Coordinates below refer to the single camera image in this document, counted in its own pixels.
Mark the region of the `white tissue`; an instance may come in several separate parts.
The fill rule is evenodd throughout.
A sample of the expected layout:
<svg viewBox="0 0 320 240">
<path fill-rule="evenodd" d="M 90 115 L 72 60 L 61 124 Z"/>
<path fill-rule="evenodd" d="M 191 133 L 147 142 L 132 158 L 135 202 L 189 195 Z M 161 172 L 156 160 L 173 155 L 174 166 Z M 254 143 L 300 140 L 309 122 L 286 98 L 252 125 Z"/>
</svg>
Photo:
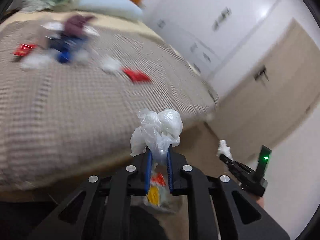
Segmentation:
<svg viewBox="0 0 320 240">
<path fill-rule="evenodd" d="M 225 140 L 220 140 L 216 155 L 218 157 L 221 155 L 224 155 L 225 157 L 233 160 L 233 157 L 231 154 L 231 148 L 227 146 L 227 143 Z"/>
<path fill-rule="evenodd" d="M 105 57 L 101 60 L 100 69 L 106 73 L 117 73 L 121 72 L 121 62 L 113 57 Z"/>
</svg>

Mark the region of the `yellow snack wrapper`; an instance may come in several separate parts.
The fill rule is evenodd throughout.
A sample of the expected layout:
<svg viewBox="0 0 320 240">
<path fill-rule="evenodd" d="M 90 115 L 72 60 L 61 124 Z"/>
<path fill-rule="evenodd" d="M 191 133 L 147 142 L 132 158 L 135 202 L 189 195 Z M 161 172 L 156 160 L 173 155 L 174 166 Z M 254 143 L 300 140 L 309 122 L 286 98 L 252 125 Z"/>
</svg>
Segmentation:
<svg viewBox="0 0 320 240">
<path fill-rule="evenodd" d="M 148 202 L 151 205 L 160 206 L 160 194 L 157 186 L 150 186 L 148 194 L 147 194 Z"/>
</svg>

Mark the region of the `red snack wrapper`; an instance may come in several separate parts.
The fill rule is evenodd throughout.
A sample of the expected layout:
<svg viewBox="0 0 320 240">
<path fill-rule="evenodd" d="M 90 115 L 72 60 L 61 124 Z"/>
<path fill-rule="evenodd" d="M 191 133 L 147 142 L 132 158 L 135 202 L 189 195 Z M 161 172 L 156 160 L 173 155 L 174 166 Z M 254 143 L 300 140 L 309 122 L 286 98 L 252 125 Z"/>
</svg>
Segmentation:
<svg viewBox="0 0 320 240">
<path fill-rule="evenodd" d="M 166 181 L 163 177 L 163 174 L 158 172 L 153 173 L 151 175 L 151 185 L 165 187 Z"/>
</svg>

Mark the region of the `clear plastic bag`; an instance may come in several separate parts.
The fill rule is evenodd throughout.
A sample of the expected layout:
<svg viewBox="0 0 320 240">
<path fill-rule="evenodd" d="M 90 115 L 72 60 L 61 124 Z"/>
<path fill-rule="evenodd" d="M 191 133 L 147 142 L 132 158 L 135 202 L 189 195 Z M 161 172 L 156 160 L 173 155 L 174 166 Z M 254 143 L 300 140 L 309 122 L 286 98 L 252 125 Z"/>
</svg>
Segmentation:
<svg viewBox="0 0 320 240">
<path fill-rule="evenodd" d="M 159 113 L 144 108 L 137 116 L 140 126 L 134 130 L 130 139 L 131 155 L 135 157 L 149 149 L 153 161 L 165 165 L 169 147 L 180 144 L 183 130 L 180 114 L 168 108 Z"/>
</svg>

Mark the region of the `beige door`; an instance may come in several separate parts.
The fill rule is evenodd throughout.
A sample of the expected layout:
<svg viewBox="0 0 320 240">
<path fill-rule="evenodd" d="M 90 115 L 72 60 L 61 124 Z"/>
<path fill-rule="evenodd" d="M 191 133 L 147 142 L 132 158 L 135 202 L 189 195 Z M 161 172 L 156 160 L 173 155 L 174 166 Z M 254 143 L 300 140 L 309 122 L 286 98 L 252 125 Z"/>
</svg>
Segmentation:
<svg viewBox="0 0 320 240">
<path fill-rule="evenodd" d="M 272 148 L 319 98 L 319 48 L 295 20 L 282 39 L 220 103 L 210 126 L 240 162 Z"/>
</svg>

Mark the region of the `red wrapper on bed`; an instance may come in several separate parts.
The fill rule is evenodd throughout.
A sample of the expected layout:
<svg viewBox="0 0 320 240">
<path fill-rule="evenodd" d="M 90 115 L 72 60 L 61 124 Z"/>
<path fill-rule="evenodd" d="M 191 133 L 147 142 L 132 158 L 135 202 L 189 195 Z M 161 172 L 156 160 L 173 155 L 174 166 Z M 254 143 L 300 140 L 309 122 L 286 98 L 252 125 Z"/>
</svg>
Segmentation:
<svg viewBox="0 0 320 240">
<path fill-rule="evenodd" d="M 151 78 L 140 70 L 132 70 L 130 68 L 123 68 L 123 73 L 129 77 L 132 82 L 151 82 Z"/>
</svg>

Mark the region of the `brown checked blanket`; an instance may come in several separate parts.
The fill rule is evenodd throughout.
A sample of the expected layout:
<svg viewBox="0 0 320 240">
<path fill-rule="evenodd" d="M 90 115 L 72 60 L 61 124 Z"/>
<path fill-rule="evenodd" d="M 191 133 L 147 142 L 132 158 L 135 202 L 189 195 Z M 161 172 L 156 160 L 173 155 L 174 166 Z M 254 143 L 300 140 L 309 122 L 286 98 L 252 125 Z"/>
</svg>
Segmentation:
<svg viewBox="0 0 320 240">
<path fill-rule="evenodd" d="M 1 190 L 28 190 L 114 164 L 129 155 L 137 113 L 174 109 L 184 126 L 217 107 L 209 88 L 171 46 L 139 33 L 97 27 L 84 64 L 23 70 L 12 51 L 33 43 L 37 21 L 14 22 L 1 31 Z M 140 70 L 151 82 L 106 73 L 101 60 Z"/>
</svg>

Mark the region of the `white built-in wardrobe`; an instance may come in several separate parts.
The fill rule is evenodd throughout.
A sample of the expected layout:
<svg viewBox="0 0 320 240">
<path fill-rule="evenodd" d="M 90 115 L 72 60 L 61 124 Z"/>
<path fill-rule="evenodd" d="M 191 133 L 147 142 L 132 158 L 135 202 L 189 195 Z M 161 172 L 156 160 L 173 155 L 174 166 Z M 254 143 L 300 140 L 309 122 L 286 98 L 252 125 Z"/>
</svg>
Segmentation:
<svg viewBox="0 0 320 240">
<path fill-rule="evenodd" d="M 276 40 L 281 0 L 158 0 L 146 23 L 224 98 Z"/>
</svg>

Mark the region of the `white tissue on bed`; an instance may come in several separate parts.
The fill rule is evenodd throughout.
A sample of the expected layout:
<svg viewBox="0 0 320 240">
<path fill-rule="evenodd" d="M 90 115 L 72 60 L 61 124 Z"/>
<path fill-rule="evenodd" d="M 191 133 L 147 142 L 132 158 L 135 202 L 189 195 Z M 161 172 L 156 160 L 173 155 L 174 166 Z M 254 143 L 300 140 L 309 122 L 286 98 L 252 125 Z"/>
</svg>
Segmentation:
<svg viewBox="0 0 320 240">
<path fill-rule="evenodd" d="M 113 57 L 105 57 L 101 60 L 100 69 L 106 73 L 117 73 L 121 72 L 121 62 Z"/>
</svg>

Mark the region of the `yellow mattress sheet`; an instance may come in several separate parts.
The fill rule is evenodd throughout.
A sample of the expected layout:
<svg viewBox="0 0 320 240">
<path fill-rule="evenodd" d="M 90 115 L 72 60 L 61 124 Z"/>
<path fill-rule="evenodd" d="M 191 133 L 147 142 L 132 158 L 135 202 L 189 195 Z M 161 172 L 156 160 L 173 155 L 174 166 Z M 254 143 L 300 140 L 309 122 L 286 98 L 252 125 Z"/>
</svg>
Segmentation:
<svg viewBox="0 0 320 240">
<path fill-rule="evenodd" d="M 83 16 L 89 15 L 90 12 L 85 11 L 68 11 L 68 12 L 51 12 L 51 11 L 41 11 L 41 12 L 17 12 L 10 16 L 7 20 L 1 23 L 1 30 L 7 25 L 13 22 L 24 22 L 33 20 L 54 20 L 54 21 L 64 21 L 67 18 L 80 14 Z M 100 26 L 110 29 L 121 30 L 131 33 L 139 33 L 142 36 L 151 38 L 153 40 L 163 40 L 158 34 L 156 34 L 152 29 L 147 27 L 143 22 L 131 22 L 124 18 L 113 17 L 109 15 L 102 15 L 93 13 L 95 19 L 92 24 L 94 26 Z"/>
</svg>

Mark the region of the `white plastic bag on bed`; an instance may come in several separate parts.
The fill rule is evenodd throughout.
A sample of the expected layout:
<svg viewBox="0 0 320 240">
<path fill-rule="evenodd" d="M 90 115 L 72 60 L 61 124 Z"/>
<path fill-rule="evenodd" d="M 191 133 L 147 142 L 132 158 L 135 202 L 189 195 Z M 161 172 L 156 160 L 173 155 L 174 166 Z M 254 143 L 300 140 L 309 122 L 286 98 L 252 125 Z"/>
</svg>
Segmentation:
<svg viewBox="0 0 320 240">
<path fill-rule="evenodd" d="M 47 68 L 54 62 L 54 58 L 50 54 L 30 54 L 20 61 L 20 68 L 23 70 L 39 70 Z"/>
</svg>

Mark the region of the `red packet far left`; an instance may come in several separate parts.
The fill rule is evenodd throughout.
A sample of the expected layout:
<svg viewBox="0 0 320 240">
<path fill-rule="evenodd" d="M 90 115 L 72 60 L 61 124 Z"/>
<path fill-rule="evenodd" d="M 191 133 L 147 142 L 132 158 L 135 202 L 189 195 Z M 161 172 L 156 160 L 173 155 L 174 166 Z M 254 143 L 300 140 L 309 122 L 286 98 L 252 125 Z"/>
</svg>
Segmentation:
<svg viewBox="0 0 320 240">
<path fill-rule="evenodd" d="M 12 54 L 15 56 L 24 57 L 30 54 L 36 47 L 36 44 L 20 44 L 20 46 Z"/>
</svg>

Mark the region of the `dark purple cloth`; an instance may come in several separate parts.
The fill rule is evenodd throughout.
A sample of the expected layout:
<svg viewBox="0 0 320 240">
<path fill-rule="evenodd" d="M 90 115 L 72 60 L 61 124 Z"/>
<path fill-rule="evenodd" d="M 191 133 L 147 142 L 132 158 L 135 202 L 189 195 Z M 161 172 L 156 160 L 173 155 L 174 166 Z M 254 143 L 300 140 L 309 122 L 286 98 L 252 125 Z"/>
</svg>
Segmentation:
<svg viewBox="0 0 320 240">
<path fill-rule="evenodd" d="M 73 15 L 64 24 L 63 34 L 69 37 L 81 37 L 84 34 L 84 26 L 95 16 Z"/>
</svg>

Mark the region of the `light blue pillow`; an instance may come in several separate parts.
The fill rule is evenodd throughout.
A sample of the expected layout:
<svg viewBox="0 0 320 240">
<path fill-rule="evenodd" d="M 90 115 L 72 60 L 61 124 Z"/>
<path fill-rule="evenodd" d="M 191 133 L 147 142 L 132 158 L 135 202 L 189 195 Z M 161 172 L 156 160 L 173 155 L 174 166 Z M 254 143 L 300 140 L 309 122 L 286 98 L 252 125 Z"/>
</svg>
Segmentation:
<svg viewBox="0 0 320 240">
<path fill-rule="evenodd" d="M 120 17 L 132 22 L 143 18 L 142 9 L 131 0 L 80 0 L 75 9 Z"/>
</svg>

